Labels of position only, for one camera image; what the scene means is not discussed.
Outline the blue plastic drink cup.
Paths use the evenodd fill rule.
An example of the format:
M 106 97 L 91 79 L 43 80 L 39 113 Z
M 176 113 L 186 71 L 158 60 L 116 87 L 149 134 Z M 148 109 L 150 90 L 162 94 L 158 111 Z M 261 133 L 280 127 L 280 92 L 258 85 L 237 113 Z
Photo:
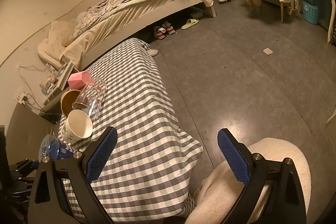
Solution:
M 70 145 L 63 143 L 54 135 L 48 134 L 41 142 L 38 160 L 41 162 L 45 156 L 48 156 L 51 160 L 68 159 L 76 152 L 77 150 Z

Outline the white floral paper cup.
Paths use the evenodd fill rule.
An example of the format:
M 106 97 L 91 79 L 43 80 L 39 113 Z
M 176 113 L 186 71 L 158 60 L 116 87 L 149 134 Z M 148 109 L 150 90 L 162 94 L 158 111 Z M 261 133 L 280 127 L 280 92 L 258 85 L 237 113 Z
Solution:
M 92 132 L 93 123 L 90 117 L 82 110 L 72 110 L 62 126 L 61 138 L 66 143 L 74 144 L 89 138 Z

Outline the brown paper cup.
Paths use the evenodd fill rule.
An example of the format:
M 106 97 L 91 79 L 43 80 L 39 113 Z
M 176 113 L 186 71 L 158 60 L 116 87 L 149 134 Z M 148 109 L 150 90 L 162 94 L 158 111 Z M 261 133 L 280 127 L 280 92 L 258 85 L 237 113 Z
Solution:
M 80 94 L 80 90 L 72 89 L 68 90 L 60 98 L 60 108 L 62 114 L 68 117 L 69 113 L 73 110 L 72 104 L 76 101 Z

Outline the clear glass cup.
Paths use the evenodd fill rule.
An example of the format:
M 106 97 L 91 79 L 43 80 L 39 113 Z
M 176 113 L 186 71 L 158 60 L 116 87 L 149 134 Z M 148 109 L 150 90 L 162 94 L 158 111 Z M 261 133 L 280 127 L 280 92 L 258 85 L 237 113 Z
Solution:
M 94 121 L 98 116 L 106 91 L 105 81 L 100 77 L 93 77 L 72 104 L 72 109 L 84 111 Z

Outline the pink faceted cup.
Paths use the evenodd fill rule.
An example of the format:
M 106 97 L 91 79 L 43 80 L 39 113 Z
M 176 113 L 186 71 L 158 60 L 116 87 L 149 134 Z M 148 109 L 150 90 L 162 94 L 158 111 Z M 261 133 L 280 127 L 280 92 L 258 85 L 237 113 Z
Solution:
M 73 73 L 68 79 L 70 89 L 79 90 L 91 81 L 91 75 L 88 71 Z

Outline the white fluffy cushion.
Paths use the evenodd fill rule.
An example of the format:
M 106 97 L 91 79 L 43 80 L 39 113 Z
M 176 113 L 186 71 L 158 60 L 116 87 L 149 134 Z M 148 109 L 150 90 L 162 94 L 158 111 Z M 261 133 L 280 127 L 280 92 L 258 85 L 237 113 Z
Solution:
M 294 144 L 264 138 L 246 147 L 218 134 L 225 162 L 202 182 L 186 223 L 306 223 L 308 162 Z

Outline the checkered tablecloth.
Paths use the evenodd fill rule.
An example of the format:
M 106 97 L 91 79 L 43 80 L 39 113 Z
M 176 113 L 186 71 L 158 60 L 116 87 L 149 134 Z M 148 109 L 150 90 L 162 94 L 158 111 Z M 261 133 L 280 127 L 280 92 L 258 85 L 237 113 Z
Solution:
M 88 69 L 107 86 L 92 139 L 112 126 L 117 144 L 91 186 L 115 223 L 188 217 L 189 192 L 201 143 L 183 131 L 148 44 L 131 38 Z

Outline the white nightstand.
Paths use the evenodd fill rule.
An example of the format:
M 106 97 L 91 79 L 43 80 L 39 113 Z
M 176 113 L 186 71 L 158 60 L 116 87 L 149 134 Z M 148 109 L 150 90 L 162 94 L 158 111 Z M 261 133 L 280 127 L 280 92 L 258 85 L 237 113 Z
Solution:
M 48 104 L 51 100 L 56 98 L 68 86 L 68 79 L 74 72 L 75 66 L 69 61 L 61 65 L 59 69 L 55 69 L 52 65 L 46 64 L 46 69 L 49 76 L 45 81 L 42 81 L 39 86 L 46 99 L 44 105 Z

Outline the paper scrap on floor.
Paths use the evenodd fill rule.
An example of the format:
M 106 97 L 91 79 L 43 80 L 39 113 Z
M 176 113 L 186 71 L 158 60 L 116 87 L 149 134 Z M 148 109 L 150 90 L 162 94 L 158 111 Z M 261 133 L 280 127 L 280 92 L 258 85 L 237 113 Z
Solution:
M 266 55 L 271 55 L 273 53 L 273 51 L 270 48 L 265 48 L 264 50 L 262 50 Z

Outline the beige slipper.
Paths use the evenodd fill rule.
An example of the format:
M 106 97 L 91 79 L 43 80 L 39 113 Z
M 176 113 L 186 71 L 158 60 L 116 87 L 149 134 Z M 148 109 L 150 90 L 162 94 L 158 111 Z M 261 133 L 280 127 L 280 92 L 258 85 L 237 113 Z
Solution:
M 158 51 L 158 50 L 152 50 L 152 49 L 149 49 L 149 50 L 147 50 L 147 53 L 148 53 L 151 57 L 154 57 L 154 56 L 156 56 L 156 55 L 159 53 L 159 51 Z

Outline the blue laundry basket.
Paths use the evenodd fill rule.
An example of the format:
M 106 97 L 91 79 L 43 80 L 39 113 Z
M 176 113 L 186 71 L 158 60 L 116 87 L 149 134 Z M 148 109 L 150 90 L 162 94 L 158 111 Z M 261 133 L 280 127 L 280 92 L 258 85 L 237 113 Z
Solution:
M 302 0 L 302 13 L 303 18 L 311 24 L 317 25 L 319 18 L 319 9 L 310 0 Z

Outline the red white sneaker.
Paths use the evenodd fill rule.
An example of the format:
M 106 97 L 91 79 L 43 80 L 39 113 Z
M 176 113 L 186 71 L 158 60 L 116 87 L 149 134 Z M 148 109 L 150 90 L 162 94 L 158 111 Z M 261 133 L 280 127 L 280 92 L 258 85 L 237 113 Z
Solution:
M 162 40 L 166 37 L 166 29 L 160 26 L 154 28 L 154 37 L 158 40 Z
M 162 27 L 165 29 L 166 33 L 168 33 L 169 35 L 175 34 L 175 29 L 168 21 L 165 21 Z

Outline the green slide sandal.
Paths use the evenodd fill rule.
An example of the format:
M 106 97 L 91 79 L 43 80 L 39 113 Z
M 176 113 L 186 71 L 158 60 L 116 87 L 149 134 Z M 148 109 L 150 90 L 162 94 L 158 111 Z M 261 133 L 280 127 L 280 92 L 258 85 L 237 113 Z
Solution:
M 198 19 L 188 19 L 187 22 L 181 26 L 182 30 L 187 30 L 188 28 L 191 28 L 199 23 Z

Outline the white bed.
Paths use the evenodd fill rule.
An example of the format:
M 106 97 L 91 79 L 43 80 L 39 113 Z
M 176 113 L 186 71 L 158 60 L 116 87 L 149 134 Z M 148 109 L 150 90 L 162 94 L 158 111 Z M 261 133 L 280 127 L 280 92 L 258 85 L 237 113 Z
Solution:
M 77 69 L 84 69 L 115 45 L 146 26 L 200 3 L 209 11 L 210 16 L 215 16 L 214 0 L 129 1 L 106 14 L 102 21 L 78 38 L 71 39 L 77 21 L 84 16 L 82 12 L 69 22 L 52 22 L 48 38 L 38 45 L 38 55 L 56 68 L 72 61 Z

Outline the wall power socket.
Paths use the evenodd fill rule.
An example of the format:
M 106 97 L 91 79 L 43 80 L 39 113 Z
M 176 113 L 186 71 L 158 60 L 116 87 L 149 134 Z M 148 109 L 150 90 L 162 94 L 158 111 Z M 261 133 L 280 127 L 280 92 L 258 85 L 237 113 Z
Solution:
M 15 93 L 14 99 L 16 100 L 17 103 L 26 105 L 28 101 L 27 92 L 20 87 Z

